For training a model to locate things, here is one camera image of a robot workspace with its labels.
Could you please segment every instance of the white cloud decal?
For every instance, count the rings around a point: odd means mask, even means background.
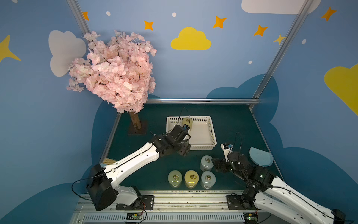
[[[297,14],[305,0],[242,0],[241,7],[247,13]],[[309,13],[321,0],[313,0]]]
[[[70,31],[62,33],[58,30],[51,31],[48,37],[48,45],[53,55],[50,62],[52,72],[57,77],[64,76],[75,58],[82,58],[86,53],[86,44]]]

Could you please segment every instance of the black cable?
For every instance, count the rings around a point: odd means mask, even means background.
[[[83,178],[83,179],[76,180],[75,182],[72,183],[72,186],[71,186],[72,192],[73,192],[75,195],[77,195],[78,197],[80,197],[80,198],[82,198],[82,199],[84,199],[84,200],[92,201],[91,199],[84,198],[84,197],[80,196],[79,194],[77,194],[77,193],[74,191],[74,189],[73,189],[73,185],[74,185],[75,183],[81,181],[81,180],[87,180],[87,179],[91,179],[91,178],[95,178],[95,177],[100,177],[100,176],[103,176],[103,175],[105,175],[105,174],[106,174],[106,173],[102,173],[102,174],[97,175],[97,176],[93,176],[93,177],[88,177],[88,178]]]
[[[240,185],[240,186],[242,186],[242,187],[245,187],[245,188],[248,187],[248,186],[244,186],[244,185],[238,183],[237,181],[235,181],[235,183],[237,183],[238,185]]]
[[[240,134],[240,138],[241,138],[241,142],[240,142],[240,149],[239,149],[239,156],[240,156],[241,146],[242,146],[242,134],[241,134],[240,132],[236,132],[236,134],[235,134],[235,141],[234,141],[233,148],[235,149],[235,144],[236,144],[237,134]]]
[[[189,141],[190,140],[190,138],[191,138],[191,135],[190,134],[187,134],[187,136],[189,136],[189,138],[187,138],[187,139],[183,139],[182,140],[182,142],[187,142],[187,141]]]
[[[153,142],[153,143],[152,143],[152,145],[149,147],[149,149],[147,149],[146,151],[150,150],[150,148],[151,148],[153,145],[154,145],[154,142]],[[121,165],[126,164],[127,162],[131,161],[131,160],[132,160],[132,159],[134,159],[135,157],[133,157],[133,158],[131,158],[131,159],[127,160],[126,162],[124,162],[124,163],[122,163],[122,164],[118,165],[118,166],[117,166],[117,167],[115,167],[114,169],[119,168]]]
[[[253,186],[253,185],[257,186],[258,185],[258,184],[254,183],[254,182],[251,182],[244,172],[242,172],[241,174],[246,179],[246,180],[243,180],[245,183],[248,182],[249,184],[251,184],[251,186]]]
[[[147,218],[147,216],[148,216],[148,214],[147,214],[147,211],[144,209],[144,211],[145,211],[145,217],[144,217],[144,219],[142,220],[142,221],[140,221],[139,223],[141,223],[141,222],[143,222],[146,218]]]
[[[180,110],[180,114],[179,114],[179,118],[178,118],[178,122],[176,123],[176,125],[175,126],[177,126],[178,125],[178,123],[179,123],[179,120],[180,120],[180,116],[182,115],[182,112],[183,112],[183,109],[186,109],[186,111],[188,112],[188,114],[189,114],[189,124],[190,124],[190,119],[191,119],[191,116],[190,116],[190,113],[189,113],[189,111],[188,111],[188,109],[186,108],[186,107],[182,107],[182,109]],[[166,133],[168,133],[168,132],[170,132],[171,130],[173,130],[174,128],[172,128],[172,129],[170,129],[169,131],[167,131],[167,132],[164,132],[163,134],[166,134]]]
[[[319,212],[322,213],[323,215],[327,216],[328,218],[331,218],[331,219],[336,220],[336,221],[344,221],[344,222],[348,222],[348,221],[349,221],[349,222],[350,222],[349,224],[352,224],[352,223],[354,222],[354,220],[340,220],[340,219],[335,219],[335,218],[332,218],[332,217],[328,216],[327,214],[325,214],[324,212],[320,211],[320,210],[317,209],[315,206],[311,205],[311,204],[310,204],[309,202],[307,202],[305,199],[303,199],[303,198],[300,197],[298,194],[296,194],[295,192],[292,192],[292,191],[289,190],[289,189],[286,189],[286,188],[284,188],[284,187],[278,187],[278,186],[268,187],[267,189],[269,189],[269,188],[281,188],[281,189],[284,189],[284,190],[286,190],[286,191],[288,191],[288,192],[290,192],[290,193],[296,195],[296,196],[299,197],[301,200],[303,200],[303,201],[306,202],[308,205],[310,205],[311,207],[313,207],[314,209],[316,209],[317,211],[319,211]]]
[[[270,214],[267,218],[265,218],[264,220],[262,220],[262,221],[260,221],[260,222],[258,222],[258,223],[256,223],[256,224],[260,224],[260,223],[266,221],[271,215],[272,215],[272,214]]]

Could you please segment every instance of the jar lid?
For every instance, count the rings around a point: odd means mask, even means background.
[[[205,169],[212,169],[214,167],[211,156],[203,156],[201,159],[201,164]]]
[[[215,184],[216,182],[216,177],[215,175],[210,172],[210,171],[205,171],[202,174],[202,178],[201,178],[202,182],[204,183],[204,185],[211,187]]]
[[[177,170],[173,170],[168,174],[168,181],[170,184],[174,186],[178,185],[182,181],[182,179],[183,179],[182,174]]]
[[[194,186],[199,181],[199,175],[194,170],[189,170],[185,173],[184,179],[189,186]]]

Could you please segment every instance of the light blue plate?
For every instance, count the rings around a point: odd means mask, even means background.
[[[262,151],[254,147],[250,148],[250,158],[256,165],[263,167],[271,166],[274,162],[271,153]]]

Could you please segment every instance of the dark green table surface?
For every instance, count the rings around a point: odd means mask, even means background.
[[[183,183],[177,190],[189,190],[184,185],[184,174],[188,170],[195,170],[199,176],[203,173],[200,170],[200,160],[205,155],[213,158],[224,158],[220,147],[222,143],[234,143],[235,133],[241,132],[243,142],[241,152],[250,160],[249,149],[255,147],[268,152],[265,142],[262,139],[260,131],[246,105],[145,105],[139,113],[141,120],[148,121],[148,130],[146,135],[128,135],[128,128],[131,122],[129,114],[124,113],[121,116],[119,125],[114,135],[114,139],[107,158],[120,160],[134,151],[141,148],[148,142],[152,135],[165,132],[166,118],[168,116],[179,116],[181,108],[185,106],[191,116],[211,116],[216,135],[217,145],[213,150],[190,151],[186,157],[177,153],[162,157],[157,161],[149,163],[141,169],[127,177],[121,185],[136,186],[139,190],[172,190],[168,183],[168,174],[172,170],[179,170],[183,175]],[[182,116],[188,114],[183,109]],[[239,150],[240,137],[237,137],[235,151]],[[278,175],[276,166],[272,164],[268,167],[272,172]],[[216,184],[211,190],[243,190],[245,183],[235,177],[232,173],[216,173]],[[198,184],[193,190],[203,190]]]

